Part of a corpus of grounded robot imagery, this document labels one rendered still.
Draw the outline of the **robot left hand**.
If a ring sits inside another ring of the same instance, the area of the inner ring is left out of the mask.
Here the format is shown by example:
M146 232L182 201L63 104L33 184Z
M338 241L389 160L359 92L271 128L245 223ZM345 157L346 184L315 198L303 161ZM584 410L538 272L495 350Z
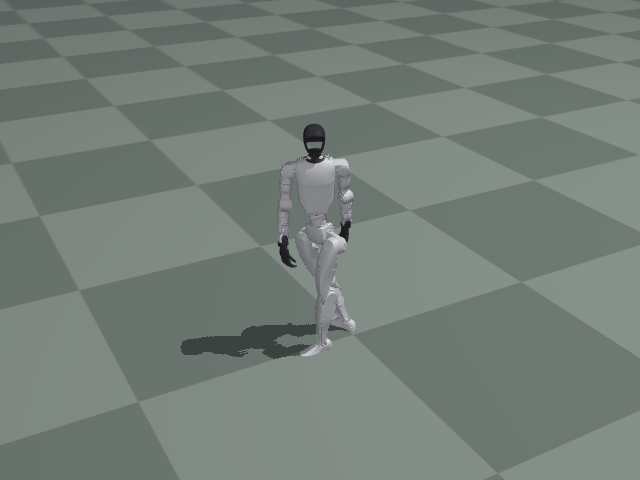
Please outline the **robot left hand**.
M339 234L339 236L343 237L346 242L348 242L348 238L349 238L349 228L351 227L351 222L350 221L346 221L344 226L341 223L341 232Z

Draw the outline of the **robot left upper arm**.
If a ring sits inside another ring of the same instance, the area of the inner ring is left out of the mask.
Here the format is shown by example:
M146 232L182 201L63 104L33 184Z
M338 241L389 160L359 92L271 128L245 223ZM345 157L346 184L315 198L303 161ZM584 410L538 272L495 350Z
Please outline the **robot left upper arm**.
M338 200L342 204L346 204L354 199L352 192L349 190L351 183L350 167L346 159L333 159L336 173L338 174L339 194Z

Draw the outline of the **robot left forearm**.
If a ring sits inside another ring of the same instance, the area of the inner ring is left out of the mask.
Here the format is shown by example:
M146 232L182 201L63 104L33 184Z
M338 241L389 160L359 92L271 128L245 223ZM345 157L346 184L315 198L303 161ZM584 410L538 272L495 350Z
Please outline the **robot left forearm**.
M350 191L351 191L351 190L350 190ZM352 191L351 191L351 192L352 192ZM353 193L352 193L352 194L353 194ZM354 197L354 195L353 195L353 197ZM351 207L352 207L352 202L353 202L353 200L352 200L352 201L350 201L350 202L348 202L348 203L346 203L346 204L342 204L342 203L340 202L340 207L341 207L341 209L340 209L340 213L341 213L340 221L341 221L341 223L342 223L342 225L343 225L343 226L344 226L344 224L345 224L345 222L346 222L346 221L350 221L350 222L352 223L352 220L351 220L351 216L352 216L352 209L351 209Z

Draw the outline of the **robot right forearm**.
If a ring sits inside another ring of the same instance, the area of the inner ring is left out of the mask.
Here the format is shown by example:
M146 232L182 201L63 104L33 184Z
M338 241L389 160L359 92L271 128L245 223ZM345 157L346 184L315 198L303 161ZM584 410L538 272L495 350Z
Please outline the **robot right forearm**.
M277 213L278 223L277 223L276 241L278 243L282 243L282 237L284 235L288 237L289 217L290 217L290 213L289 212L280 211L280 209L281 209L281 198L279 199L279 202L278 202L278 213ZM289 237L288 237L288 239L289 239Z

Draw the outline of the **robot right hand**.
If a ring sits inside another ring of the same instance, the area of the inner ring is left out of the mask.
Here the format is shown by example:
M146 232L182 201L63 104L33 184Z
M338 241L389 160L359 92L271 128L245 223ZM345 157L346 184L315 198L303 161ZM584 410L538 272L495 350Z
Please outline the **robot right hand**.
M297 267L297 265L293 265L291 263L291 261L290 261L290 260L292 260L293 262L296 263L296 260L293 259L292 256L289 254L289 250L287 248L287 245L289 245L288 237L284 235L282 237L282 243L278 243L278 246L280 247L280 256L281 256L282 262L285 263L285 265L287 265L287 266L289 266L291 268L292 267Z

